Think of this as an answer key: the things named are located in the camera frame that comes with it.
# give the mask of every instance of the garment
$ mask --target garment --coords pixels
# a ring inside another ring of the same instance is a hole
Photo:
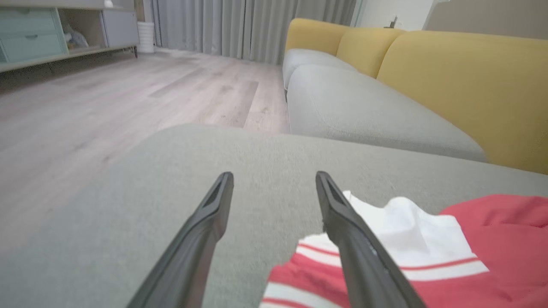
[[[547,198],[488,196],[436,216],[402,197],[376,208],[344,194],[426,306],[548,304]],[[299,241],[272,270],[260,307],[350,307],[338,248],[325,233]]]

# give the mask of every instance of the gray seat cushion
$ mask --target gray seat cushion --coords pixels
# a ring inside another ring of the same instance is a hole
[[[203,307],[256,308],[270,270],[322,232],[318,170],[377,206],[431,214],[494,193],[548,196],[548,176],[328,139],[188,125],[150,137],[0,255],[0,307],[125,308],[217,176],[234,173]]]
[[[358,72],[301,66],[292,75],[287,103],[293,134],[487,161],[462,130]]]
[[[329,66],[335,69],[352,72],[358,71],[352,65],[328,53],[319,52],[317,50],[311,49],[290,49],[283,57],[282,75],[284,89],[287,90],[289,80],[291,79],[291,75],[293,74],[293,72],[301,65],[309,64]]]

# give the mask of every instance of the curtain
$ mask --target curtain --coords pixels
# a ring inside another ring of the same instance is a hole
[[[280,64],[295,17],[349,25],[356,0],[154,0],[156,44]]]

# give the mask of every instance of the yellow sofa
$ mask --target yellow sofa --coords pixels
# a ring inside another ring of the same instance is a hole
[[[490,163],[548,174],[548,41],[294,19],[293,48],[335,55],[422,104]]]

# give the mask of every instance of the gray cabinet door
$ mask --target gray cabinet door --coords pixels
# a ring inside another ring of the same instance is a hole
[[[124,47],[139,44],[135,12],[104,10],[103,26],[108,47]]]

